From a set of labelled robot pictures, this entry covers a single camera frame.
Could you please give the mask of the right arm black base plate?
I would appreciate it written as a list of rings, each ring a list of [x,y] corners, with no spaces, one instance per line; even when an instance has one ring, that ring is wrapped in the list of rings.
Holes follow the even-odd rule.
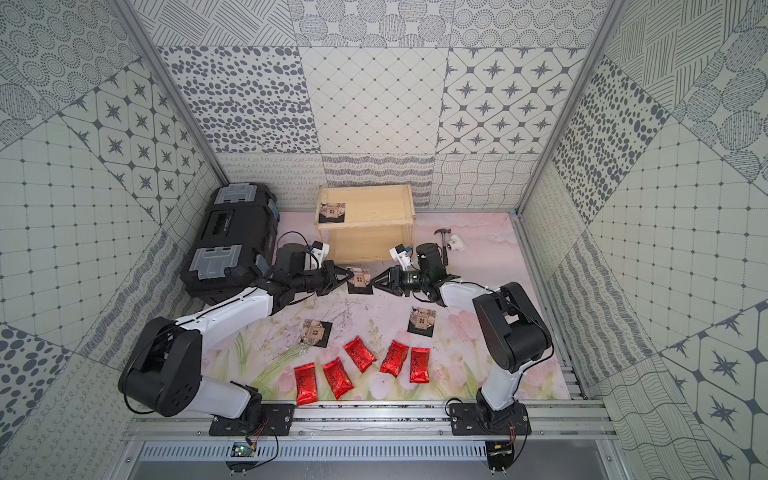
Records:
[[[445,405],[454,436],[517,436],[531,433],[526,406],[515,402],[496,411],[483,403],[451,402]]]

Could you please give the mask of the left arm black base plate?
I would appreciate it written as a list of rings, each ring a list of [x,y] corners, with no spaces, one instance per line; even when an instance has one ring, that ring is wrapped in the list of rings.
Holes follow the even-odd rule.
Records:
[[[296,405],[292,403],[260,403],[249,405],[244,413],[229,419],[214,416],[209,428],[213,437],[234,437],[253,435],[258,432],[267,435],[287,436],[293,423]]]

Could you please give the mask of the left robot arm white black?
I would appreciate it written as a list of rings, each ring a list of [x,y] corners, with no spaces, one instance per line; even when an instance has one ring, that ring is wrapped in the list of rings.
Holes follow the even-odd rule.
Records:
[[[317,258],[311,247],[279,248],[268,275],[234,297],[175,320],[150,320],[118,380],[123,400],[145,406],[144,414],[172,417],[189,411],[256,423],[258,390],[203,375],[204,355],[227,337],[294,304],[298,293],[325,296],[353,277],[351,270]]]

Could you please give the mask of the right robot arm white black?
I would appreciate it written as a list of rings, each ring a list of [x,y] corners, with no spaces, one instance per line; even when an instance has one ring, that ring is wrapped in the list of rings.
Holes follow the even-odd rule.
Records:
[[[420,292],[445,308],[473,311],[495,366],[476,396],[478,413],[498,422],[522,408],[518,392],[525,374],[554,352],[552,336],[523,286],[509,282],[496,289],[447,272],[446,249],[435,243],[416,247],[414,268],[408,249],[390,250],[398,263],[371,279],[373,287],[395,296]]]

